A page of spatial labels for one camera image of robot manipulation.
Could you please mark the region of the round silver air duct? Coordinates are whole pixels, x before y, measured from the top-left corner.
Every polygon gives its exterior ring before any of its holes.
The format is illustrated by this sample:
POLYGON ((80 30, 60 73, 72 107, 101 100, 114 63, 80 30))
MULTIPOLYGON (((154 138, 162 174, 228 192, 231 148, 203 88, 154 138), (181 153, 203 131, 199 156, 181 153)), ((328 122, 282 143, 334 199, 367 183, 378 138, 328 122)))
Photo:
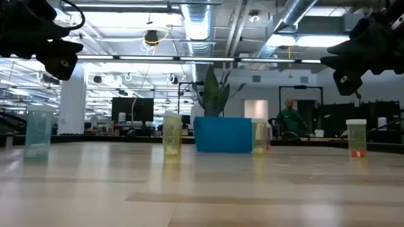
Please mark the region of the round silver air duct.
POLYGON ((213 10, 214 6, 209 4, 183 4, 181 11, 184 16, 184 30, 189 55, 211 56, 213 44, 208 43, 213 36, 213 10))

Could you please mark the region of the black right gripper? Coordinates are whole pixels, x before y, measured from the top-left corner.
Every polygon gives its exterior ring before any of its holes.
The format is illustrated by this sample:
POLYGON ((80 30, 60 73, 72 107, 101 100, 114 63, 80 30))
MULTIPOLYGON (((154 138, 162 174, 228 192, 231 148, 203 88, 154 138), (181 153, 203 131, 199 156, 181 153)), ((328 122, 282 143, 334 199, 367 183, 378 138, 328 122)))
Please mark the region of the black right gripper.
POLYGON ((392 21, 383 15, 362 18, 350 32, 350 40, 328 47, 334 55, 320 58, 323 65, 334 69, 333 79, 341 96, 350 96, 362 86, 361 77, 371 70, 381 74, 392 70, 404 74, 404 26, 392 29, 392 21))

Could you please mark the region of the black metal frame stand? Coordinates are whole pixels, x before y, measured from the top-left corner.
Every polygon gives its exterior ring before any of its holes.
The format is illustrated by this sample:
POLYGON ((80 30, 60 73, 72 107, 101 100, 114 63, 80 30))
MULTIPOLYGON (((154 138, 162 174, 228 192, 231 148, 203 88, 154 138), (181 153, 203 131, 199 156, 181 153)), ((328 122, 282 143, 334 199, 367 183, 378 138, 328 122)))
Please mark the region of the black metal frame stand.
POLYGON ((294 109, 306 122, 306 129, 303 130, 300 140, 302 137, 314 137, 314 131, 318 128, 318 108, 322 104, 323 89, 306 85, 281 86, 278 94, 279 101, 283 102, 280 112, 285 108, 285 101, 293 99, 294 109))

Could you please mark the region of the large teal pill bottle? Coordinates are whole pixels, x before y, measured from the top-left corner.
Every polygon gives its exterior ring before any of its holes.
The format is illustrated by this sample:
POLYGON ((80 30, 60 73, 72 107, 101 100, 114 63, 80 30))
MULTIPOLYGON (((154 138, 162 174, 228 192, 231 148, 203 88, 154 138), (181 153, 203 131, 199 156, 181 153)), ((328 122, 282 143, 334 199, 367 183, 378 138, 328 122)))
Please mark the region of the large teal pill bottle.
POLYGON ((54 107, 46 105, 27 106, 24 160, 48 159, 55 111, 54 107))

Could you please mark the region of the long ceiling light bar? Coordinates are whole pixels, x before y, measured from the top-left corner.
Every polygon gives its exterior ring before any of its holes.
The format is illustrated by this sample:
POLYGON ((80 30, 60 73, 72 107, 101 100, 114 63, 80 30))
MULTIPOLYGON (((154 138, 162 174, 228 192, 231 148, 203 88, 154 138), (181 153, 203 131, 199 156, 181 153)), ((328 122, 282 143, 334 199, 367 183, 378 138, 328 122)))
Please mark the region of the long ceiling light bar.
POLYGON ((240 57, 181 57, 159 55, 78 55, 78 62, 125 62, 125 63, 168 63, 175 62, 241 62, 241 63, 285 63, 285 64, 320 64, 317 59, 282 59, 282 58, 240 58, 240 57))

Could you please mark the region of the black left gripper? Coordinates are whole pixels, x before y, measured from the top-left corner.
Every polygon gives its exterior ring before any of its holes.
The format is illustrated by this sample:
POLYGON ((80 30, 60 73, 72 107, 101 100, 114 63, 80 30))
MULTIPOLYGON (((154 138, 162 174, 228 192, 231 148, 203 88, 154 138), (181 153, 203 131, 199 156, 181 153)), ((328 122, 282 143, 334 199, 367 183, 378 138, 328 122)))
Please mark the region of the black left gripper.
POLYGON ((0 56, 36 59, 58 80, 68 81, 83 45, 60 39, 67 28, 56 25, 56 10, 46 0, 0 0, 0 56))

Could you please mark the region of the yellow-green bottle white pills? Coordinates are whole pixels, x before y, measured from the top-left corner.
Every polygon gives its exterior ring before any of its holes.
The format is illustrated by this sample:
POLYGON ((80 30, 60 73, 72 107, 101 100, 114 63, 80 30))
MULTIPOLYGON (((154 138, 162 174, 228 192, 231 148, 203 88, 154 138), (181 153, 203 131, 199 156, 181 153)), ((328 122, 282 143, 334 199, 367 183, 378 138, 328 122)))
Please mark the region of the yellow-green bottle white pills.
POLYGON ((163 115, 163 150, 166 155, 177 156, 182 144, 181 115, 165 112, 163 115))

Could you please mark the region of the blue plastic basket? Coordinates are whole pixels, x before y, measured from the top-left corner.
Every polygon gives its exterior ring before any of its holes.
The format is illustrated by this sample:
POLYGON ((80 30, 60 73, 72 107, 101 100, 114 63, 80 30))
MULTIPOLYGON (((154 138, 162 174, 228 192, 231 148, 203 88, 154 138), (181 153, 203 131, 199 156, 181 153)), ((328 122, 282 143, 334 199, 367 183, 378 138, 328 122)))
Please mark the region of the blue plastic basket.
POLYGON ((252 122, 242 117, 196 117, 196 150, 202 153, 250 153, 252 122))

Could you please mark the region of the black ceiling device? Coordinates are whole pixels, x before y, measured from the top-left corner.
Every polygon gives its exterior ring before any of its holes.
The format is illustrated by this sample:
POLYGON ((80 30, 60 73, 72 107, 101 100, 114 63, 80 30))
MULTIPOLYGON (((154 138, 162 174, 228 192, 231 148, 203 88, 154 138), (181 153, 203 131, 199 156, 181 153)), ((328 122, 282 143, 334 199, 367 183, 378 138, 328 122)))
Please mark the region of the black ceiling device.
POLYGON ((143 39, 145 44, 149 46, 156 46, 159 43, 156 30, 148 30, 143 39))

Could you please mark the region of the yellow pill bottle white lid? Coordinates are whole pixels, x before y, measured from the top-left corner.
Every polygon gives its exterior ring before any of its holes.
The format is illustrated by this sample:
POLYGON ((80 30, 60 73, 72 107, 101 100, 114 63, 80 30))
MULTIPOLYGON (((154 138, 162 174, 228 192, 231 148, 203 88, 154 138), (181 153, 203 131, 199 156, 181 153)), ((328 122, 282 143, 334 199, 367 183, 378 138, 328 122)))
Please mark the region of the yellow pill bottle white lid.
POLYGON ((267 150, 268 126, 266 119, 252 119, 252 153, 263 154, 267 150))

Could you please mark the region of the green pill bottle red pills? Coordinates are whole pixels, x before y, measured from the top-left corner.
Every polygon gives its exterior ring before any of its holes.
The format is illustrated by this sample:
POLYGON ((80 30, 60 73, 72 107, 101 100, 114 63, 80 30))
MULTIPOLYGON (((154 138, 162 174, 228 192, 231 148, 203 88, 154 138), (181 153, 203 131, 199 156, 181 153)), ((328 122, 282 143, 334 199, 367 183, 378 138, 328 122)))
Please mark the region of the green pill bottle red pills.
POLYGON ((346 120, 348 150, 351 158, 365 158, 367 152, 366 119, 346 120))

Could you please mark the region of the person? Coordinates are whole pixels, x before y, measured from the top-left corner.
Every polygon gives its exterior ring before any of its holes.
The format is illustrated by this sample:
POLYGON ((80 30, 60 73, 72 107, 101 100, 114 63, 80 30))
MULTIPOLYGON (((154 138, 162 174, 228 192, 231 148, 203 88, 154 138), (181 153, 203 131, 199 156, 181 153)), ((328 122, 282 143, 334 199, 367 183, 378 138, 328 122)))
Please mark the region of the person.
POLYGON ((293 99, 285 101, 285 108, 277 115, 276 119, 282 136, 287 139, 300 139, 303 130, 306 129, 306 122, 300 113, 294 109, 293 99))

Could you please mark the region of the black computer monitor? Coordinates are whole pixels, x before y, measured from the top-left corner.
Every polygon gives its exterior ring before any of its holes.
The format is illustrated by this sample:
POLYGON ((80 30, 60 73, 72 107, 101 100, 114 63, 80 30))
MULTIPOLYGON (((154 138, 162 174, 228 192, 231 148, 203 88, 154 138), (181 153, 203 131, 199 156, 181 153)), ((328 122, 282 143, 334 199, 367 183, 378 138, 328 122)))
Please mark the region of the black computer monitor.
POLYGON ((113 121, 119 120, 119 113, 126 114, 126 121, 152 122, 154 116, 154 99, 152 98, 125 98, 114 97, 112 99, 113 121))

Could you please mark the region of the black table edge rail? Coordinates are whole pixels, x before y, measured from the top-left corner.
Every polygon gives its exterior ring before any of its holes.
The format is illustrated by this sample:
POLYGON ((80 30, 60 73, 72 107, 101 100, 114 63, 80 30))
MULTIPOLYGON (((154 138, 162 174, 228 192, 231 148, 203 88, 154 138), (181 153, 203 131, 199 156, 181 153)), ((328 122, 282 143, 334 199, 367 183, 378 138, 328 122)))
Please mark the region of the black table edge rail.
MULTIPOLYGON (((0 148, 6 146, 7 138, 13 139, 12 145, 25 144, 24 135, 0 134, 0 148)), ((111 142, 111 143, 157 143, 162 144, 160 137, 112 137, 112 136, 88 136, 88 135, 61 135, 51 136, 51 143, 75 143, 75 142, 111 142)), ((302 146, 302 147, 330 147, 348 148, 347 141, 271 141, 270 146, 302 146)), ((381 153, 395 153, 404 155, 404 144, 368 143, 368 151, 381 153)))

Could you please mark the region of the green potted plant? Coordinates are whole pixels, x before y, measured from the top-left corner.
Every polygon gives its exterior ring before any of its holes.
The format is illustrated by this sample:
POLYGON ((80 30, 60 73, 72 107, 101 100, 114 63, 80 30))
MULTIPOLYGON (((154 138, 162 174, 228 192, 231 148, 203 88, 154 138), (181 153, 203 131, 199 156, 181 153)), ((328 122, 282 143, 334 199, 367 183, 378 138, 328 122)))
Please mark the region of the green potted plant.
POLYGON ((219 81, 215 75, 214 67, 209 66, 202 83, 191 83, 192 89, 197 94, 198 103, 204 110, 205 117, 219 117, 224 111, 227 101, 245 87, 246 84, 242 83, 231 94, 228 84, 229 76, 230 71, 225 71, 219 81))

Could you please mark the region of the white square column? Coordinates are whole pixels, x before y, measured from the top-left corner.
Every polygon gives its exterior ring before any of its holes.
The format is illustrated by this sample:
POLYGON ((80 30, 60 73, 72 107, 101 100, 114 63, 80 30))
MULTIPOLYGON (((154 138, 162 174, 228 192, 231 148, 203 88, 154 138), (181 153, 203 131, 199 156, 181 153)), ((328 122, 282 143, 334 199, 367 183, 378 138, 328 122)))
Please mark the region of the white square column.
POLYGON ((83 134, 88 73, 77 64, 68 81, 61 83, 58 134, 83 134))

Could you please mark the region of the black cabinet row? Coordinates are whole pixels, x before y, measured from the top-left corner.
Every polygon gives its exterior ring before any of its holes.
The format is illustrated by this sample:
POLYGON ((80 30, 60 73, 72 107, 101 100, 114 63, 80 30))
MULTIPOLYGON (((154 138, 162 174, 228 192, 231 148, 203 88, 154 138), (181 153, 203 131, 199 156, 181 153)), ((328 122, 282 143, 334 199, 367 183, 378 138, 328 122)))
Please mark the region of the black cabinet row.
POLYGON ((354 103, 339 103, 321 105, 318 108, 321 121, 320 128, 324 130, 324 137, 347 137, 348 119, 366 119, 367 141, 371 143, 401 144, 404 136, 404 117, 398 101, 363 102, 358 107, 354 103), (379 131, 377 118, 386 117, 388 129, 379 131))

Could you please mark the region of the black office chair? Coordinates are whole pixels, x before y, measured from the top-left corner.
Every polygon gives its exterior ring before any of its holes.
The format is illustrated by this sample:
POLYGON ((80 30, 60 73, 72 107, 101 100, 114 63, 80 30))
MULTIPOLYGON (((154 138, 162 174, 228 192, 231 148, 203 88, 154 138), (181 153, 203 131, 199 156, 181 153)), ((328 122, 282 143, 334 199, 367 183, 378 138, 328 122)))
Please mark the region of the black office chair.
POLYGON ((272 136, 280 141, 300 141, 300 137, 288 125, 286 120, 279 120, 277 118, 270 118, 268 120, 271 126, 272 136))

